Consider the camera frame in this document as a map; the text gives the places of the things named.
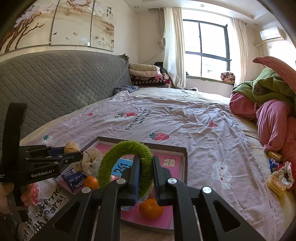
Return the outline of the person's left hand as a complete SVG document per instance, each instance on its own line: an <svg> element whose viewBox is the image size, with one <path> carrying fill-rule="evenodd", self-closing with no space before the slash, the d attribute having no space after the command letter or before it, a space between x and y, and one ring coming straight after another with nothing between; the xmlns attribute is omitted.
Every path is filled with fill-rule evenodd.
<svg viewBox="0 0 296 241"><path fill-rule="evenodd" d="M21 195L21 201L24 206L30 206L32 203L32 184L27 185L26 191ZM1 214L6 215L11 213L11 209L8 204L8 195L13 192L14 185L12 183L1 182Z"/></svg>

